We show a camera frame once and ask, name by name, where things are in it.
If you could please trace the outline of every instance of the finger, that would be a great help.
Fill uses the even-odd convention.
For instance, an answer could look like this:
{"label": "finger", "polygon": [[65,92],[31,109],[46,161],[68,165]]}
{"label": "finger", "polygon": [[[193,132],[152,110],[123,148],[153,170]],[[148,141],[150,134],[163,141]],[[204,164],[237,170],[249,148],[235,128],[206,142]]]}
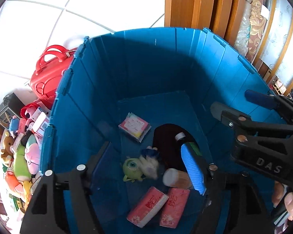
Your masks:
{"label": "finger", "polygon": [[283,193],[284,193],[284,186],[281,183],[275,181],[274,193],[271,197],[271,201],[274,204],[274,206],[277,206],[279,204],[280,200],[283,197]]}
{"label": "finger", "polygon": [[288,193],[287,196],[284,198],[284,204],[287,211],[290,213],[289,220],[293,220],[293,192]]}

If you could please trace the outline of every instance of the red bag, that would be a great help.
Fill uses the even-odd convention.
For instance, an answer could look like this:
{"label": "red bag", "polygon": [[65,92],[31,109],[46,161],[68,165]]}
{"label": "red bag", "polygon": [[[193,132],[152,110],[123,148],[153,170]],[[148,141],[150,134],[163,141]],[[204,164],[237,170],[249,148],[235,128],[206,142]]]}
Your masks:
{"label": "red bag", "polygon": [[[50,110],[55,99],[55,91],[64,71],[71,64],[76,49],[67,50],[60,45],[49,46],[43,51],[36,63],[36,70],[31,77],[30,86],[41,102]],[[56,57],[46,62],[44,60],[46,54],[53,54]]]}

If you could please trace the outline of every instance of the black box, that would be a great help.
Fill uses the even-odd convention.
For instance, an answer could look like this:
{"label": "black box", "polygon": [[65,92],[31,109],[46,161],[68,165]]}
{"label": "black box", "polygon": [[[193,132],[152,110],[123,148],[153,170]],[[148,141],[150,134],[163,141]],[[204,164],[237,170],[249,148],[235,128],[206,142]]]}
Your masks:
{"label": "black box", "polygon": [[24,106],[14,93],[6,95],[0,105],[0,125],[9,129],[10,121],[14,115],[21,118],[21,109]]}

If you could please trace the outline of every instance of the patterned curtain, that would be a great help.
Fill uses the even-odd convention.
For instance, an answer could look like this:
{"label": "patterned curtain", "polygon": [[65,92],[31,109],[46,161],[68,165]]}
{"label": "patterned curtain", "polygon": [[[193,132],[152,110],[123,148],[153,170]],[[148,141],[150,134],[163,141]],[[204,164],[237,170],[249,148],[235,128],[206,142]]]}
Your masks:
{"label": "patterned curtain", "polygon": [[263,1],[264,0],[252,1],[252,11],[250,16],[251,31],[247,45],[248,53],[246,54],[246,59],[249,62],[252,62],[255,57],[267,23],[267,19],[261,15]]}

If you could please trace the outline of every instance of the bag handle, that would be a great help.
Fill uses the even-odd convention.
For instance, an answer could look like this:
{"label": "bag handle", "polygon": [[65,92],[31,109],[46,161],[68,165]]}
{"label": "bag handle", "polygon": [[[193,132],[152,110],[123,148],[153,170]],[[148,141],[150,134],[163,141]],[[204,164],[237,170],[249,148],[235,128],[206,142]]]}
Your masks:
{"label": "bag handle", "polygon": [[[58,49],[59,51],[53,51],[53,50],[49,51],[49,49],[51,49],[51,48]],[[45,55],[53,54],[59,59],[59,62],[62,62],[64,60],[66,60],[66,58],[68,58],[70,56],[68,51],[69,51],[68,49],[66,49],[65,47],[60,46],[60,45],[52,45],[52,46],[47,47],[43,51],[42,55],[39,57],[39,59],[38,59],[38,61],[36,63],[36,72],[35,72],[35,74],[38,75],[39,73],[41,73],[43,65],[47,63],[44,60]]]}

